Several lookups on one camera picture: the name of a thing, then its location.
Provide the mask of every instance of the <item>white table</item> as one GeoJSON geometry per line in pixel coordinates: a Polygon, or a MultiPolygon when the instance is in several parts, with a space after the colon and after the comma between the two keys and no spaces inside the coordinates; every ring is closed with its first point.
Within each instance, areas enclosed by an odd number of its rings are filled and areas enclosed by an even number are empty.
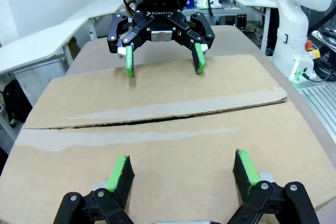
{"type": "Polygon", "coordinates": [[[252,9],[253,11],[255,11],[260,15],[264,15],[264,13],[262,13],[260,10],[254,7],[266,8],[264,34],[262,36],[261,49],[260,49],[262,52],[265,53],[267,48],[268,28],[269,28],[271,8],[278,8],[276,1],[275,0],[233,0],[233,1],[236,1],[242,5],[249,7],[250,9],[252,9]]]}
{"type": "Polygon", "coordinates": [[[71,66],[73,59],[68,41],[87,20],[85,17],[64,22],[0,48],[0,75],[13,72],[28,100],[34,105],[36,98],[28,92],[23,76],[16,74],[15,71],[53,60],[53,56],[60,48],[63,48],[67,64],[71,66]]]}
{"type": "Polygon", "coordinates": [[[66,21],[78,18],[87,18],[89,29],[93,33],[93,39],[97,39],[93,18],[115,13],[122,4],[122,0],[96,0],[75,12],[66,21]]]}
{"type": "Polygon", "coordinates": [[[336,52],[336,47],[329,44],[327,41],[324,41],[322,39],[322,35],[318,33],[319,31],[313,31],[311,34],[312,36],[314,36],[316,39],[318,39],[319,41],[321,41],[323,44],[325,44],[326,46],[328,46],[331,50],[333,50],[334,52],[336,52]]]}

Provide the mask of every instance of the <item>cardboard sheet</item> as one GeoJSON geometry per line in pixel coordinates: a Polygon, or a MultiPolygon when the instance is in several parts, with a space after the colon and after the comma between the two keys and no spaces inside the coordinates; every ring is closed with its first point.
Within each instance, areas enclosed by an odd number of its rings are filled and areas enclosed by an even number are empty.
{"type": "Polygon", "coordinates": [[[141,65],[53,80],[26,129],[120,124],[277,103],[287,93],[250,55],[207,58],[196,75],[191,60],[141,65]]]}
{"type": "MultiPolygon", "coordinates": [[[[127,212],[134,223],[227,223],[239,206],[232,173],[238,147],[280,186],[302,182],[316,208],[336,196],[333,167],[286,102],[141,125],[24,129],[0,178],[0,219],[52,223],[65,193],[86,195],[109,178],[118,155],[130,155],[135,178],[127,212]]],[[[269,218],[260,223],[277,223],[269,218]]]]}

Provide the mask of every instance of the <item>workbench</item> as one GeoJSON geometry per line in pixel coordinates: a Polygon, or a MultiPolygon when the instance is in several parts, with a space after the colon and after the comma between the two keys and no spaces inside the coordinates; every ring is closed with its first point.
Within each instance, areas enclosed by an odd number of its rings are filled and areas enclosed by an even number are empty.
{"type": "MultiPolygon", "coordinates": [[[[206,57],[244,54],[255,56],[270,75],[288,92],[289,99],[295,104],[297,110],[304,117],[331,160],[333,166],[336,167],[335,142],[319,118],[312,111],[312,108],[279,69],[277,69],[277,67],[237,28],[232,26],[214,26],[213,31],[216,34],[216,39],[206,57]]],[[[111,67],[124,67],[125,62],[119,60],[117,56],[113,57],[106,44],[107,41],[105,38],[88,42],[77,56],[66,75],[70,76],[91,71],[99,71],[111,67]]],[[[134,52],[135,65],[191,58],[189,50],[182,46],[175,46],[174,50],[171,50],[170,44],[165,42],[146,42],[141,49],[141,51],[138,50],[134,52]]],[[[333,209],[336,209],[336,200],[318,211],[317,214],[321,224],[329,224],[336,219],[336,212],[333,211],[333,209]]]]}
{"type": "Polygon", "coordinates": [[[268,41],[268,29],[269,29],[269,20],[272,8],[278,8],[277,2],[275,0],[233,0],[233,3],[239,3],[241,5],[249,7],[255,13],[265,16],[265,24],[264,24],[264,33],[262,36],[261,42],[261,51],[263,53],[266,52],[267,41],[268,41]],[[256,7],[264,7],[266,9],[265,13],[258,10],[256,7]]]}

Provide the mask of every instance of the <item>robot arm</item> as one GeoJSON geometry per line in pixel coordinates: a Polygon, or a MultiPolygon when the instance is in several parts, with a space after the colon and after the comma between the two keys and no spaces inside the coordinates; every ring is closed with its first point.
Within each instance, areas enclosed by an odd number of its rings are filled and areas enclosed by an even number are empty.
{"type": "Polygon", "coordinates": [[[191,15],[190,21],[182,14],[187,0],[134,0],[135,14],[132,22],[128,16],[116,13],[108,34],[111,53],[118,53],[126,60],[129,77],[134,76],[133,52],[146,41],[175,40],[192,51],[195,70],[202,73],[205,67],[203,53],[215,38],[210,24],[202,13],[191,15]],[[123,39],[120,36],[132,31],[123,39]]]}

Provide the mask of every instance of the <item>green object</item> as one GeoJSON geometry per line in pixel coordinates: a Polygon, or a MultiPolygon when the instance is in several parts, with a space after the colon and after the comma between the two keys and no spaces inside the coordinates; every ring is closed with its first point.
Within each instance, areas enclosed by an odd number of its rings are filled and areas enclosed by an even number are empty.
{"type": "Polygon", "coordinates": [[[247,199],[252,188],[260,181],[259,175],[246,150],[236,150],[233,174],[241,199],[247,199]]]}
{"type": "Polygon", "coordinates": [[[128,78],[134,77],[133,48],[126,46],[126,72],[128,78]]]}
{"type": "Polygon", "coordinates": [[[239,155],[241,161],[243,161],[243,166],[245,168],[248,180],[252,186],[255,186],[260,181],[260,178],[250,156],[248,155],[247,150],[239,150],[239,155]]]}
{"type": "Polygon", "coordinates": [[[114,190],[116,189],[117,185],[118,185],[118,181],[120,179],[120,175],[122,172],[122,169],[124,167],[124,164],[126,162],[126,158],[127,156],[119,156],[117,163],[113,169],[113,172],[110,176],[110,179],[107,183],[106,189],[108,191],[110,191],[111,193],[114,192],[114,190]]]}
{"type": "Polygon", "coordinates": [[[127,198],[133,183],[134,172],[129,156],[119,156],[106,189],[111,192],[122,209],[125,209],[127,198]]]}
{"type": "Polygon", "coordinates": [[[196,73],[198,74],[203,73],[206,63],[205,63],[205,59],[204,59],[204,55],[203,55],[200,43],[195,43],[193,50],[192,50],[192,56],[194,60],[194,66],[195,66],[196,73]]]}

